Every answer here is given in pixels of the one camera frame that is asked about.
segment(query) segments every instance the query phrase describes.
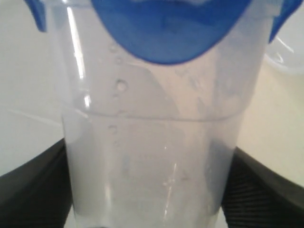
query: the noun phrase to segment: blue lid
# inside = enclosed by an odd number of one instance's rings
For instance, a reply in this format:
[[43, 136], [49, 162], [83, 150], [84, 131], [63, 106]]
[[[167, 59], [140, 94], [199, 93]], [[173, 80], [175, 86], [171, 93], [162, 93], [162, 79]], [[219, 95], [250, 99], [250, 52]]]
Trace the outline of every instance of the blue lid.
[[[134, 56], [158, 64], [189, 61], [208, 51], [233, 27], [252, 0], [91, 0], [112, 37]], [[46, 31], [41, 0], [25, 0]], [[303, 0], [284, 0], [270, 41]]]

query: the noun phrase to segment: white surface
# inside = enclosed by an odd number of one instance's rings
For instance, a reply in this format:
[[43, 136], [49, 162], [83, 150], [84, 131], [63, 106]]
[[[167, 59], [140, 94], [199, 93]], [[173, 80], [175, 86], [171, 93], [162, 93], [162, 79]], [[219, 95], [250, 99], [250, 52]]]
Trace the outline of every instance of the white surface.
[[[23, 1], [0, 5], [0, 175], [63, 137], [47, 37]], [[304, 77], [263, 65], [238, 145], [304, 186]], [[225, 228], [220, 214], [217, 228]], [[67, 228], [74, 228], [70, 215]]]
[[266, 60], [287, 74], [304, 74], [304, 5], [288, 19], [266, 49]]

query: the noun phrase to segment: clear plastic container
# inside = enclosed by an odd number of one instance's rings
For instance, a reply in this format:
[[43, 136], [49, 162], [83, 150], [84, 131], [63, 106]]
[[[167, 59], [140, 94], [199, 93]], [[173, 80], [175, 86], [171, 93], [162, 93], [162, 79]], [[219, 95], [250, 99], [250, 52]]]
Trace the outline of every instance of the clear plastic container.
[[78, 227], [214, 227], [278, 1], [169, 65], [130, 54], [90, 1], [44, 2]]

